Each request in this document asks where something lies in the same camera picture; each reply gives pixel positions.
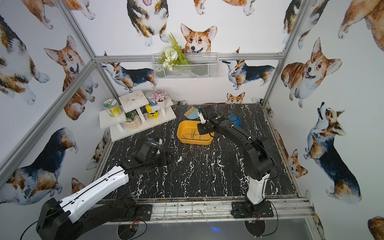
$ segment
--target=white shelf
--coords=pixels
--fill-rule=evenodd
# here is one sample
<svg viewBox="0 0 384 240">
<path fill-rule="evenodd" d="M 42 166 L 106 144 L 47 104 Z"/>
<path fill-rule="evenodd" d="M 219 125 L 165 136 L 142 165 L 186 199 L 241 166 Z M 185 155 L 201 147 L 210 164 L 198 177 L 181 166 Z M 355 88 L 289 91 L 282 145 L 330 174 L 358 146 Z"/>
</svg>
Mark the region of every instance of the white shelf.
<svg viewBox="0 0 384 240">
<path fill-rule="evenodd" d="M 117 126 L 111 126 L 109 127 L 111 132 L 111 139 L 112 141 L 117 141 L 120 139 L 123 139 L 125 137 L 131 136 L 133 134 L 136 134 L 138 132 L 150 129 L 151 127 L 160 125 L 162 123 L 171 121 L 176 118 L 175 113 L 172 110 L 172 107 L 167 107 L 164 109 L 165 115 L 161 112 L 159 112 L 159 116 L 155 119 L 151 119 L 149 121 L 143 122 L 141 126 L 137 129 L 130 129 L 130 128 L 124 128 L 123 131 L 119 130 Z"/>
<path fill-rule="evenodd" d="M 121 113 L 118 117 L 111 117 L 106 110 L 99 112 L 99 120 L 101 129 L 108 128 L 126 121 L 124 113 Z"/>
<path fill-rule="evenodd" d="M 147 98 L 141 90 L 121 96 L 119 97 L 119 100 L 124 112 L 126 113 L 149 104 Z"/>
<path fill-rule="evenodd" d="M 166 102 L 167 102 L 167 104 L 163 108 L 167 108 L 167 107 L 170 107 L 170 106 L 173 105 L 173 102 L 172 102 L 172 100 L 169 97 L 166 99 Z M 159 105 L 156 105 L 156 106 L 153 106 L 153 107 L 151 106 L 152 111 L 159 111 L 159 110 L 161 110 L 163 108 L 159 107 Z"/>
</svg>

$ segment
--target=white wall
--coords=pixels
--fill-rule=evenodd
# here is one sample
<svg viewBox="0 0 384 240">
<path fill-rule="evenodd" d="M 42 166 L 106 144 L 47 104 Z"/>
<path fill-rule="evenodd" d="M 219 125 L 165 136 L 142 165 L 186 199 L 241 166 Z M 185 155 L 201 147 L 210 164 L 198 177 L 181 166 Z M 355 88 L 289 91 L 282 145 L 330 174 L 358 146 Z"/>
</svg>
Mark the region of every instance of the white wall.
<svg viewBox="0 0 384 240">
<path fill-rule="evenodd" d="M 320 37 L 323 54 L 328 59 L 343 61 L 340 69 L 326 76 L 317 90 L 304 99 L 303 108 L 299 107 L 297 98 L 289 100 L 290 90 L 284 87 L 280 77 L 269 99 L 275 113 L 274 128 L 280 133 L 289 155 L 298 149 L 298 160 L 308 170 L 297 183 L 303 195 L 310 190 L 326 239 L 373 239 L 367 221 L 384 214 L 384 192 L 380 187 L 384 167 L 381 151 L 384 52 L 375 44 L 364 19 L 353 24 L 344 39 L 338 38 L 350 3 L 351 0 L 329 1 L 305 38 L 303 49 L 297 47 L 296 39 L 286 62 L 306 63 Z M 326 189 L 330 190 L 333 181 L 313 159 L 303 157 L 308 147 L 307 136 L 318 120 L 317 108 L 322 102 L 335 111 L 345 110 L 338 122 L 347 134 L 336 136 L 334 146 L 359 183 L 362 200 L 356 205 L 329 197 Z"/>
<path fill-rule="evenodd" d="M 270 65 L 276 67 L 277 60 L 249 60 L 245 61 L 249 66 L 264 66 Z M 141 63 L 121 63 L 125 69 L 142 69 L 150 68 L 150 62 Z M 116 89 L 119 96 L 129 93 L 123 86 L 118 85 L 110 77 L 113 87 Z M 260 86 L 263 83 L 262 79 L 251 81 L 240 86 L 235 90 L 233 83 L 228 80 L 228 67 L 226 64 L 219 62 L 218 77 L 215 79 L 168 79 L 157 80 L 157 88 L 164 89 L 168 92 L 172 100 L 182 101 L 187 100 L 188 104 L 203 104 L 203 103 L 224 103 L 227 101 L 227 93 L 233 96 L 238 96 L 245 92 L 242 103 L 252 103 L 252 98 L 263 98 L 269 83 Z M 143 92 L 153 91 L 153 85 L 150 82 L 133 87 L 133 91 L 143 90 Z"/>
<path fill-rule="evenodd" d="M 282 51 L 282 33 L 290 0 L 256 0 L 255 11 L 245 16 L 242 7 L 221 0 L 207 0 L 205 14 L 196 12 L 193 0 L 168 0 L 167 33 L 172 33 L 182 46 L 186 41 L 181 33 L 183 23 L 193 31 L 205 31 L 217 26 L 212 40 L 212 52 L 232 53 L 241 47 L 241 53 L 273 53 Z M 127 1 L 91 1 L 89 9 L 95 19 L 89 20 L 80 12 L 74 15 L 97 55 L 144 55 L 160 53 L 169 43 L 158 35 L 153 45 L 146 47 L 144 37 L 138 36 L 127 14 Z"/>
<path fill-rule="evenodd" d="M 78 152 L 75 153 L 73 149 L 67 149 L 66 155 L 62 163 L 61 173 L 58 180 L 63 187 L 62 192 L 58 194 L 55 190 L 53 197 L 60 200 L 71 194 L 72 177 L 79 180 L 84 185 L 88 185 L 91 176 L 94 172 L 93 169 L 86 170 L 92 156 L 95 154 L 95 149 L 103 137 L 104 130 L 100 129 L 99 125 L 99 111 L 103 110 L 103 102 L 111 97 L 106 86 L 102 82 L 98 74 L 92 72 L 91 74 L 94 82 L 99 84 L 98 88 L 94 89 L 93 95 L 95 102 L 87 102 L 85 104 L 86 111 L 79 117 L 78 120 L 73 121 L 64 112 L 64 110 L 57 116 L 48 130 L 44 133 L 36 146 L 28 154 L 26 159 L 21 163 L 19 168 L 29 166 L 40 152 L 44 149 L 51 135 L 62 127 L 68 128 L 74 136 L 78 146 Z M 0 190 L 0 201 L 4 198 L 2 194 L 11 196 L 16 191 L 9 191 L 12 189 L 11 184 L 5 184 L 3 189 Z M 15 203 L 1 203 L 0 216 L 2 216 L 2 223 L 0 224 L 1 239 L 18 240 L 21 233 L 32 222 L 38 220 L 42 205 L 51 197 L 49 194 L 45 195 L 39 202 L 31 205 L 18 205 Z M 39 236 L 35 230 L 36 226 L 32 226 L 25 234 L 23 239 L 39 240 Z"/>
<path fill-rule="evenodd" d="M 45 13 L 54 25 L 52 30 L 40 23 L 21 0 L 3 0 L 0 6 L 0 15 L 26 45 L 36 68 L 50 77 L 46 83 L 39 83 L 34 78 L 30 79 L 28 86 L 36 95 L 33 105 L 27 105 L 18 93 L 14 98 L 0 93 L 0 101 L 3 103 L 0 116 L 2 133 L 0 163 L 63 92 L 65 79 L 63 67 L 49 58 L 44 48 L 60 50 L 66 46 L 67 36 L 71 35 L 77 43 L 77 52 L 83 61 L 85 63 L 89 61 L 59 10 L 56 7 L 45 6 Z"/>
</svg>

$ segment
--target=brush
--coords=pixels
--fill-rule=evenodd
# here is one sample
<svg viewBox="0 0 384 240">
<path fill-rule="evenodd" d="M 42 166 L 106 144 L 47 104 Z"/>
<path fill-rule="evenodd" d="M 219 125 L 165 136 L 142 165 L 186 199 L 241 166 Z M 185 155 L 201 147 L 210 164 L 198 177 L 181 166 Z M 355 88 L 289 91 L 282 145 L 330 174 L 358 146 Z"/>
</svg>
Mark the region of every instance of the brush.
<svg viewBox="0 0 384 240">
<path fill-rule="evenodd" d="M 199 117 L 197 114 L 199 110 L 197 108 L 191 107 L 186 113 L 184 113 L 184 116 L 186 116 L 188 119 L 196 119 Z"/>
</svg>

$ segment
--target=brush bristles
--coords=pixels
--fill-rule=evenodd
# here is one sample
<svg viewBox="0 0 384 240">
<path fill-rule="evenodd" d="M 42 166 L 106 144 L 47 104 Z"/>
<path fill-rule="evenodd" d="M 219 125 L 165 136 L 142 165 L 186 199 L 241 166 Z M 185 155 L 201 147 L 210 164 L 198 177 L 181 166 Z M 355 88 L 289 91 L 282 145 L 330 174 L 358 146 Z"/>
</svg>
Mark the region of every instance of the brush bristles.
<svg viewBox="0 0 384 240">
<path fill-rule="evenodd" d="M 191 113 L 193 113 L 193 111 L 195 111 L 196 108 L 194 107 L 191 107 L 186 113 L 184 113 L 184 116 L 188 117 Z"/>
</svg>

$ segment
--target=yellow bottle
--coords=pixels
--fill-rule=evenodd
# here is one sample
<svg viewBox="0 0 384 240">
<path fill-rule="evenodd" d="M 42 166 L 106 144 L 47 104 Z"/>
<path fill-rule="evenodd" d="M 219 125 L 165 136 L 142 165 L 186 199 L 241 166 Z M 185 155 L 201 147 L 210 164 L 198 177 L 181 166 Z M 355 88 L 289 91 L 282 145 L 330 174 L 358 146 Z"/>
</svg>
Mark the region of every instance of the yellow bottle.
<svg viewBox="0 0 384 240">
<path fill-rule="evenodd" d="M 149 104 L 145 105 L 145 109 L 147 109 L 147 112 L 148 112 L 150 118 L 155 119 L 159 116 L 159 112 L 158 111 L 152 111 L 152 108 Z"/>
</svg>

